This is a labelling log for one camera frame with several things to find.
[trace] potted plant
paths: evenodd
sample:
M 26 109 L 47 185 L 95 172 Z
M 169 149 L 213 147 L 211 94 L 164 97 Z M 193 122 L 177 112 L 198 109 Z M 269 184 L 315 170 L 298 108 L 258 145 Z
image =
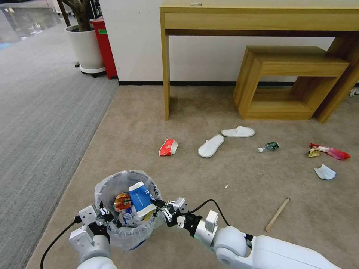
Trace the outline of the potted plant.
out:
M 80 64 L 81 72 L 97 74 L 105 71 L 95 31 L 91 28 L 89 0 L 61 0 L 68 5 L 77 19 L 78 25 L 65 29 Z

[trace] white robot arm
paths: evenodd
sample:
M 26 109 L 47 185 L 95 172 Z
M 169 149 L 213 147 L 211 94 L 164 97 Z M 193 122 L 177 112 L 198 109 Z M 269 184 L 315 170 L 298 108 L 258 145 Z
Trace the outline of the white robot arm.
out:
M 166 217 L 168 227 L 178 226 L 202 241 L 223 265 L 238 269 L 340 269 L 318 252 L 269 236 L 252 236 L 227 226 L 218 230 L 218 213 L 210 211 L 205 220 L 189 212 L 184 198 L 153 202 Z M 117 269 L 110 259 L 109 237 L 104 233 L 111 215 L 94 206 L 79 212 L 83 226 L 71 233 L 70 243 L 80 253 L 77 269 Z

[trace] plastic trash bag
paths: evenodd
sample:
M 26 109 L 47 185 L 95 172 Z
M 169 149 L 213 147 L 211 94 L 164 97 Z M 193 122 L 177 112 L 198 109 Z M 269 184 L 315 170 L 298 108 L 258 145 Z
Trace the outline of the plastic trash bag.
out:
M 130 170 L 110 175 L 96 185 L 95 206 L 99 209 L 100 203 L 103 202 L 106 209 L 117 220 L 119 214 L 113 208 L 116 196 L 120 192 L 128 192 L 128 187 L 140 181 L 143 182 L 154 198 L 162 199 L 157 185 L 145 172 Z M 153 229 L 158 228 L 164 222 L 165 219 L 162 213 L 153 214 L 148 221 L 143 221 L 142 224 L 135 228 L 118 228 L 113 222 L 110 222 L 107 226 L 110 244 L 127 251 L 135 249 L 150 237 Z

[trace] black baseboard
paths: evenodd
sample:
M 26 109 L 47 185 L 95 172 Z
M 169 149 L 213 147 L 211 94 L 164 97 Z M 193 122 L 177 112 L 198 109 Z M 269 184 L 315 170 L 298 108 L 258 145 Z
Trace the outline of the black baseboard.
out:
M 284 81 L 260 81 L 259 87 L 291 87 L 294 82 Z M 119 85 L 163 85 L 163 81 L 119 81 Z M 171 81 L 172 86 L 232 86 L 235 81 Z

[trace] wooden desk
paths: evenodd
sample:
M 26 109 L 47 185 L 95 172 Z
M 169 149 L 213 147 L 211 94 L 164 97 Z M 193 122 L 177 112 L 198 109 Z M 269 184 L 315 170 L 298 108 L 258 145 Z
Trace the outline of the wooden desk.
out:
M 359 1 L 165 0 L 160 21 L 166 120 L 170 35 L 335 37 L 327 53 L 350 65 L 314 114 L 322 123 L 359 80 Z

